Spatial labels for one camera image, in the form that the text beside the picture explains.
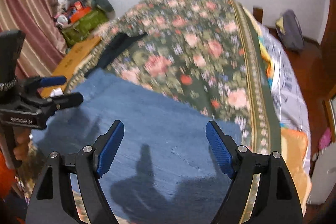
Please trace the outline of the person left hand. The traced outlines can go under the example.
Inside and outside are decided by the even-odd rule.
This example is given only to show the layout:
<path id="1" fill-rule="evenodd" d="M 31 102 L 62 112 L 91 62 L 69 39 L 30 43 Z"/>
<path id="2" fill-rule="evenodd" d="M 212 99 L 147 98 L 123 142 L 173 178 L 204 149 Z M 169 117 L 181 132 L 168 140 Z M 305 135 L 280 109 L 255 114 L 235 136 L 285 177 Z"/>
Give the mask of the person left hand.
<path id="1" fill-rule="evenodd" d="M 29 152 L 29 143 L 30 143 L 30 134 L 31 130 L 29 128 L 24 128 L 16 136 L 17 146 L 13 149 L 13 153 L 17 160 L 24 160 Z"/>

